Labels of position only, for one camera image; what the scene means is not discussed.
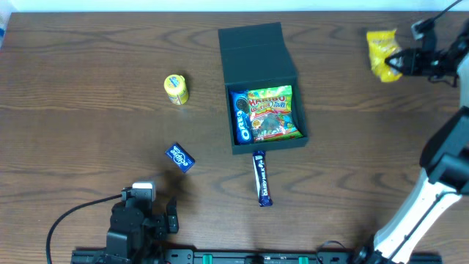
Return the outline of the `yellow snack bag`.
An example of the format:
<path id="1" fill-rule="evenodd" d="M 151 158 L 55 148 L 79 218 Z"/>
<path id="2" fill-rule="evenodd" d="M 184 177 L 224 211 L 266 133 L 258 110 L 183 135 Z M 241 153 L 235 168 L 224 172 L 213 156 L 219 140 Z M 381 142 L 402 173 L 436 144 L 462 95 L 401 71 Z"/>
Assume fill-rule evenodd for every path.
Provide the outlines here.
<path id="1" fill-rule="evenodd" d="M 385 63 L 386 58 L 402 50 L 395 39 L 395 34 L 395 29 L 366 33 L 371 70 L 383 83 L 395 82 L 402 76 L 399 71 Z"/>

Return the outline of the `blue Dairy Milk chocolate bar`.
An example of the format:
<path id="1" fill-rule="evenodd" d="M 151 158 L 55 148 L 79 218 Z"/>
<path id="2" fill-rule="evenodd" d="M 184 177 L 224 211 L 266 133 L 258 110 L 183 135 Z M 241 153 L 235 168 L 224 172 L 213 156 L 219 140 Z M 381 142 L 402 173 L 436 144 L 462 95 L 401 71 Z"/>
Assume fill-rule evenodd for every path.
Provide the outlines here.
<path id="1" fill-rule="evenodd" d="M 259 206 L 270 207 L 273 205 L 273 201 L 270 197 L 270 189 L 267 181 L 265 151 L 258 150 L 253 153 L 253 164 Z"/>

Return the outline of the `blue Oreo cookie pack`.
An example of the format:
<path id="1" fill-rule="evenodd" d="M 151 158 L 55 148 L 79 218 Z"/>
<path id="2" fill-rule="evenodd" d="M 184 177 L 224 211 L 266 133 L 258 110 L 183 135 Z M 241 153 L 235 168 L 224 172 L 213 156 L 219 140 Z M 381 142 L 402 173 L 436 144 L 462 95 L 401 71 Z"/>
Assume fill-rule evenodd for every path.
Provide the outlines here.
<path id="1" fill-rule="evenodd" d="M 251 144 L 254 142 L 249 119 L 250 106 L 248 103 L 248 91 L 230 91 L 232 113 L 236 127 L 237 144 Z"/>

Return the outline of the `Haribo gummy bag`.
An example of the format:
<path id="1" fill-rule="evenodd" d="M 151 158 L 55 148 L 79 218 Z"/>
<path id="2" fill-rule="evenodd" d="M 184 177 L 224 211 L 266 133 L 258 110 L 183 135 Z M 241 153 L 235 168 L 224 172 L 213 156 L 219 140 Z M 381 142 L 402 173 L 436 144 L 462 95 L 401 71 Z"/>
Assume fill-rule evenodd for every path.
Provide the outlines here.
<path id="1" fill-rule="evenodd" d="M 301 138 L 292 118 L 290 85 L 248 91 L 249 119 L 254 142 Z"/>

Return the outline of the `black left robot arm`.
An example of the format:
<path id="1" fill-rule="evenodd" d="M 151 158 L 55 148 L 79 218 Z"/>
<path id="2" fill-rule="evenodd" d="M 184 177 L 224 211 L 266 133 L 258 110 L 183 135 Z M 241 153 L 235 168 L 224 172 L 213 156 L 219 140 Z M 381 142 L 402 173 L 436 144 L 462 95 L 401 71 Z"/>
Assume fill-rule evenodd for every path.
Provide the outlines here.
<path id="1" fill-rule="evenodd" d="M 179 231 L 177 199 L 172 197 L 164 213 L 153 213 L 152 188 L 125 188 L 122 201 L 111 209 L 106 247 L 93 263 L 165 263 L 161 241 Z"/>

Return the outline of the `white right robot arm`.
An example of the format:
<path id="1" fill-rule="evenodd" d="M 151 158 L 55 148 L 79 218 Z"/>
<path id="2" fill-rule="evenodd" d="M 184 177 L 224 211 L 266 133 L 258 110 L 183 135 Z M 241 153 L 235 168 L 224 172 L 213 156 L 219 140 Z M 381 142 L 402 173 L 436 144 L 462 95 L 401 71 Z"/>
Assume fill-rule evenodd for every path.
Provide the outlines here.
<path id="1" fill-rule="evenodd" d="M 401 208 L 351 263 L 430 263 L 431 257 L 415 256 L 414 248 L 445 210 L 468 195 L 468 31 L 447 51 L 422 46 L 400 56 L 405 75 L 454 76 L 460 85 L 459 110 L 427 142 L 420 175 Z"/>

